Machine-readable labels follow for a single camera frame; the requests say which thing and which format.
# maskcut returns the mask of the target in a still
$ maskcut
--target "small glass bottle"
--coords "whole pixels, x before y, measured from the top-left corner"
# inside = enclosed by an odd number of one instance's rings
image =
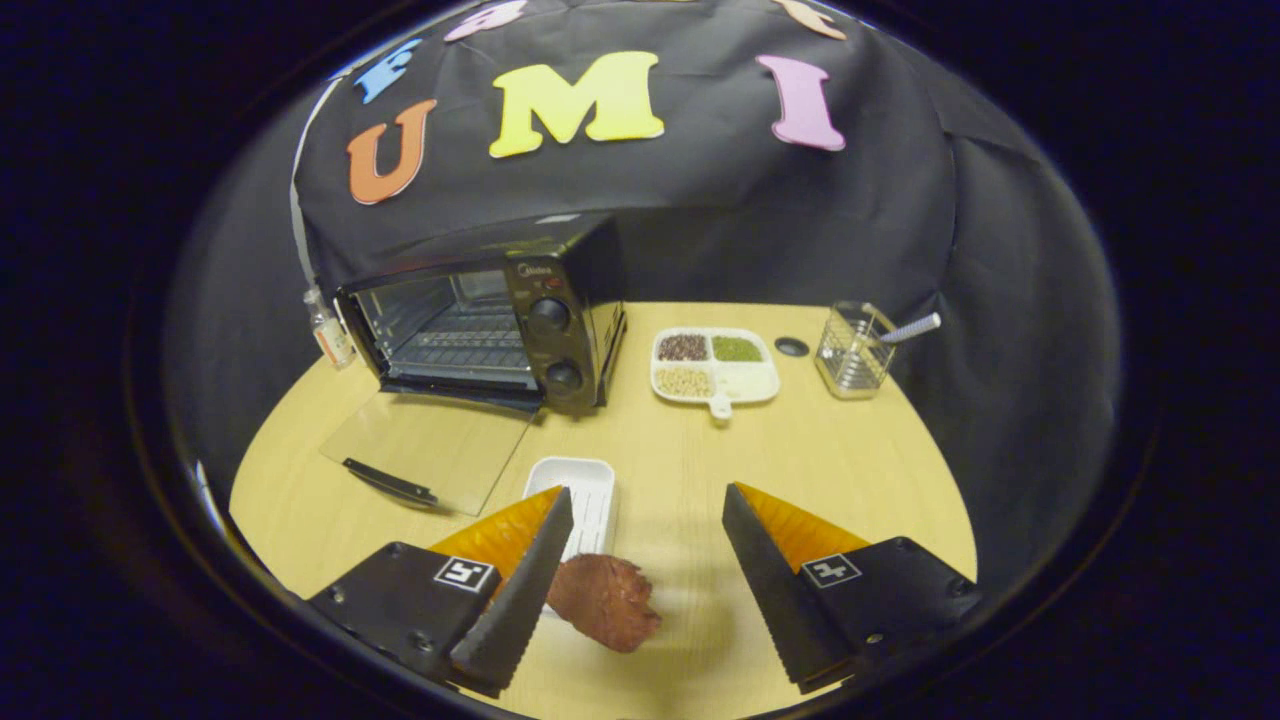
[[[311,334],[324,351],[325,357],[333,363],[334,368],[342,369],[351,365],[356,359],[356,348],[347,337],[347,331],[342,328],[338,318],[325,306],[320,288],[311,288],[302,295],[302,301],[307,304],[311,314]]]

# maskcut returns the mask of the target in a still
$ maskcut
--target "piece of meat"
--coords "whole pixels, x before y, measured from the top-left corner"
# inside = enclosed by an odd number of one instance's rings
[[[579,555],[562,562],[547,603],[577,632],[617,652],[634,652],[662,625],[649,609],[653,585],[626,560]]]

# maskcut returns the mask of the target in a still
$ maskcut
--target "blue letter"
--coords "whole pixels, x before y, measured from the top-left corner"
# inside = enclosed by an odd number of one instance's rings
[[[381,91],[390,87],[393,82],[404,74],[404,65],[413,58],[413,49],[420,42],[422,41],[410,40],[404,45],[401,45],[399,50],[392,53],[381,63],[369,68],[365,74],[356,78],[356,85],[365,88],[365,105],[369,105],[374,97],[378,97]]]

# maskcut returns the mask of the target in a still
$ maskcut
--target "orange letter u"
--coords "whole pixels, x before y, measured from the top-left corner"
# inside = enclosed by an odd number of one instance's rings
[[[399,195],[413,182],[426,156],[426,114],[434,108],[435,100],[424,100],[396,117],[396,124],[401,127],[401,159],[396,169],[385,176],[378,174],[378,138],[387,132],[387,123],[366,129],[347,145],[351,196],[356,202],[375,205]]]

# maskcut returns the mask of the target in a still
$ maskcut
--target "yellow letter m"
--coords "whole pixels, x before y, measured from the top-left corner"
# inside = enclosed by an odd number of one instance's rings
[[[561,145],[573,140],[577,128],[595,106],[595,119],[586,137],[645,140],[662,135],[662,120],[649,108],[649,68],[658,64],[653,53],[609,53],[570,85],[549,65],[529,65],[494,78],[502,88],[502,132],[489,146],[489,155],[507,158],[531,152],[543,145],[534,131],[534,113]]]

